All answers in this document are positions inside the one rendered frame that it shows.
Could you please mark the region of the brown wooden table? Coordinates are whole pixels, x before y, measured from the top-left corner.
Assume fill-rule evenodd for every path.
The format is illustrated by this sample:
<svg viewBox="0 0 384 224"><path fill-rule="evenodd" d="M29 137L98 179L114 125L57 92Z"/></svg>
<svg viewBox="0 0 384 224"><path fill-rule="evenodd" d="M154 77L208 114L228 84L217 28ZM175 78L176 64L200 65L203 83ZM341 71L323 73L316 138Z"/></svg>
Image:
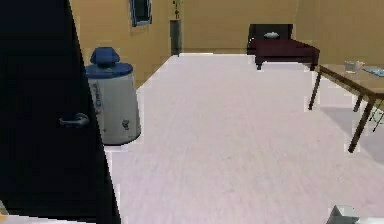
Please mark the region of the brown wooden table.
<svg viewBox="0 0 384 224"><path fill-rule="evenodd" d="M317 68L316 81L312 90L308 109L311 110L316 99L320 80L323 74L330 76L342 84L358 92L358 100L354 106L354 112L357 112L364 97L368 98L367 105L356 127L353 138L350 142L348 151L353 153L358 145L361 134L368 121L369 115L377 100L384 100L384 77L378 77L365 70L358 70L355 73L345 71L344 65L323 64Z"/></svg>

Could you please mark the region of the black room door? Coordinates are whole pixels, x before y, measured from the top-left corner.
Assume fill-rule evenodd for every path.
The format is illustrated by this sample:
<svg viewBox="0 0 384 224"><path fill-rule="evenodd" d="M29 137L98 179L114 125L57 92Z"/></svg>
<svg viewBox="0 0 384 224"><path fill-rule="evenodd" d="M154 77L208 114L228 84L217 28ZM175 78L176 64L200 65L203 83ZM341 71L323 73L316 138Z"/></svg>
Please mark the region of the black room door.
<svg viewBox="0 0 384 224"><path fill-rule="evenodd" d="M77 113L87 126L59 123ZM69 0L0 0L0 202L122 224Z"/></svg>

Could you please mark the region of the blue framed window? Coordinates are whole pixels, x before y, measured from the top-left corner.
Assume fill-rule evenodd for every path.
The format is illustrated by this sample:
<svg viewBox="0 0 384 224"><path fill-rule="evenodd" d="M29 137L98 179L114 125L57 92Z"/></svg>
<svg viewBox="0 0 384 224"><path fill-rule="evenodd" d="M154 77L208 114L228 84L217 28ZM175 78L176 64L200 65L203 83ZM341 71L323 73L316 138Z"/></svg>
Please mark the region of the blue framed window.
<svg viewBox="0 0 384 224"><path fill-rule="evenodd" d="M132 26L143 26L152 23L151 0L130 0Z"/></svg>

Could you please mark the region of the pale blue cloth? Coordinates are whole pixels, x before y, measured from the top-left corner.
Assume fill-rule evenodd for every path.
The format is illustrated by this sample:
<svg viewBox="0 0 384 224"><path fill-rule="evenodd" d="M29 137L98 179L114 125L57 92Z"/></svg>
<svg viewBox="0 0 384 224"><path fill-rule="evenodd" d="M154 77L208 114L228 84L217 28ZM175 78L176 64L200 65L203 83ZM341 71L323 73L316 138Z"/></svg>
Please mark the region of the pale blue cloth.
<svg viewBox="0 0 384 224"><path fill-rule="evenodd" d="M384 77L384 68L364 68L364 71L377 77Z"/></svg>

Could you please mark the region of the grey box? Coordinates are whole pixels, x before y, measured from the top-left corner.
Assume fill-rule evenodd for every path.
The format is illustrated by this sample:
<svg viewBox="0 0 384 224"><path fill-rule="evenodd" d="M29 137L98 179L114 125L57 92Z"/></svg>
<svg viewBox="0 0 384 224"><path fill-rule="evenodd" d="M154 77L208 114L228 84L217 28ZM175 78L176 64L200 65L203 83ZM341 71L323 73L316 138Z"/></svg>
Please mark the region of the grey box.
<svg viewBox="0 0 384 224"><path fill-rule="evenodd" d="M359 220L355 209L347 205L335 205L326 224L355 224Z"/></svg>

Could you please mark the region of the white bin with blue lid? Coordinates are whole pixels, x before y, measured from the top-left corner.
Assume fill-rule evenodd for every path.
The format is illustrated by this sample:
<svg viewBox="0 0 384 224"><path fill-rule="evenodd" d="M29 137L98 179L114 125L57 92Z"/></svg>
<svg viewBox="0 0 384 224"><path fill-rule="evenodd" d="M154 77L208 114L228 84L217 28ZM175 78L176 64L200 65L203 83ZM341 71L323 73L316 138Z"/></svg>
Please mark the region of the white bin with blue lid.
<svg viewBox="0 0 384 224"><path fill-rule="evenodd" d="M112 47L97 47L86 76L104 145L121 146L141 134L134 68Z"/></svg>

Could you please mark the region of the tall grey flowerpot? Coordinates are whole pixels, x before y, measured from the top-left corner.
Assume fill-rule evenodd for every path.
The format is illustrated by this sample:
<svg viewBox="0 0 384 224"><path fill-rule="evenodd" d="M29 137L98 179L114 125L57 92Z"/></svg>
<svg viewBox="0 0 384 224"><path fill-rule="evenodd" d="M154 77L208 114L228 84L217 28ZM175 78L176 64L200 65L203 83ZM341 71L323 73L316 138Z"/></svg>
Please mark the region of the tall grey flowerpot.
<svg viewBox="0 0 384 224"><path fill-rule="evenodd" d="M179 55L181 53L181 21L170 21L170 39L171 39L171 54Z"/></svg>

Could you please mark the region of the green house plant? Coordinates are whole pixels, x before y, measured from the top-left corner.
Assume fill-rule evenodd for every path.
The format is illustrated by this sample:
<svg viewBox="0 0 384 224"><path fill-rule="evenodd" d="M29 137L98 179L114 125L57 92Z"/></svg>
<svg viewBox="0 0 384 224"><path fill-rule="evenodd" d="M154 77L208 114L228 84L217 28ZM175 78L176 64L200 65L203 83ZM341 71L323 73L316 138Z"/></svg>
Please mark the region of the green house plant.
<svg viewBox="0 0 384 224"><path fill-rule="evenodd" d="M183 4L183 0L172 0L172 4L174 6L174 16L176 20L180 19L180 8Z"/></svg>

